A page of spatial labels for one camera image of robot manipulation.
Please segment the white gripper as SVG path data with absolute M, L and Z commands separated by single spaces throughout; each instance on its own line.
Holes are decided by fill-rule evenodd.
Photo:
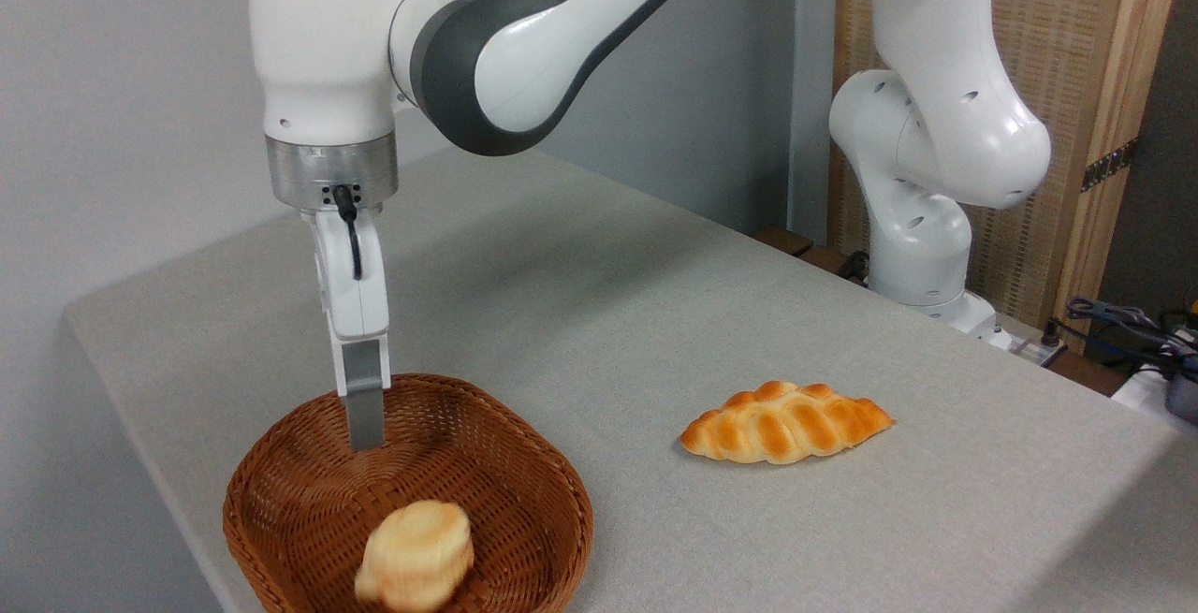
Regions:
M 338 394 L 356 453 L 385 447 L 385 392 L 392 386 L 385 255 L 368 211 L 355 233 L 337 211 L 303 211 L 311 229 L 317 293 L 337 347 Z

